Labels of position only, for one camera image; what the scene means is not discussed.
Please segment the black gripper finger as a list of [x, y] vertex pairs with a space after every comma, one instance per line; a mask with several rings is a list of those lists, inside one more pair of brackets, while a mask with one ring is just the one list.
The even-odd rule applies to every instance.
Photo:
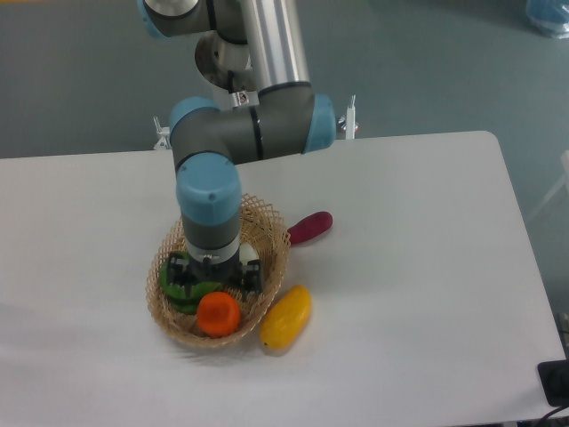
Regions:
[[189, 257], [184, 252], [170, 252], [166, 261], [166, 296], [178, 304], [198, 304], [202, 295], [198, 287], [203, 283], [192, 283]]
[[241, 294], [241, 300], [245, 302], [249, 294], [261, 294], [264, 289], [264, 266], [260, 259], [254, 259], [247, 263], [239, 263], [237, 268], [237, 289]]

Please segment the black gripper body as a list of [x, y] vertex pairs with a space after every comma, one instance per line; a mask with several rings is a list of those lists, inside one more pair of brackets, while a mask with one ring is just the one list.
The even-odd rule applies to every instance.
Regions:
[[190, 258], [188, 266], [192, 283], [212, 282], [236, 285], [242, 277], [242, 263], [237, 255], [220, 263], [213, 263], [211, 258], [204, 258], [200, 262]]

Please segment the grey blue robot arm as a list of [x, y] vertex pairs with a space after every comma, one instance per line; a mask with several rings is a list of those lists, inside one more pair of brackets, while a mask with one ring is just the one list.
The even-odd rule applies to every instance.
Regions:
[[221, 109], [207, 98], [178, 102], [169, 141], [188, 254], [168, 259], [170, 299], [188, 302], [204, 282], [260, 292], [259, 261], [241, 262], [237, 166], [304, 154], [333, 144], [331, 100], [316, 94], [293, 1], [141, 1], [149, 32], [164, 37], [198, 34], [210, 42], [216, 85], [258, 100]]

